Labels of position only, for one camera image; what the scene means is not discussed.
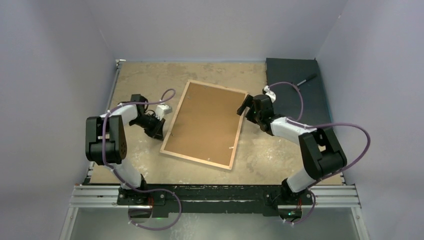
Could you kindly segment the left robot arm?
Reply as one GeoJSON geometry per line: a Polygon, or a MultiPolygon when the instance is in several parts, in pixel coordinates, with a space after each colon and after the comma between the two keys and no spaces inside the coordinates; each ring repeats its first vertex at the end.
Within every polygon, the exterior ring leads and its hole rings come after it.
{"type": "Polygon", "coordinates": [[[138,126],[152,138],[164,139],[165,115],[172,107],[159,103],[149,109],[149,101],[140,94],[133,94],[130,101],[119,103],[100,116],[88,117],[85,122],[85,155],[88,161],[109,169],[119,180],[123,190],[130,190],[129,197],[138,205],[146,203],[149,191],[145,178],[127,159],[125,126],[138,126]]]}

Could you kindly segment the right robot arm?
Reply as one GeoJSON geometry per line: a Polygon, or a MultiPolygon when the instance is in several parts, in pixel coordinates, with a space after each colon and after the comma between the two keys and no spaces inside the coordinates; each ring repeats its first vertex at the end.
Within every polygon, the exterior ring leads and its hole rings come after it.
{"type": "Polygon", "coordinates": [[[347,165],[346,155],[330,127],[314,127],[274,112],[271,97],[247,95],[236,112],[258,125],[260,130],[284,138],[300,147],[302,168],[281,183],[280,196],[288,204],[318,180],[347,165]]]}

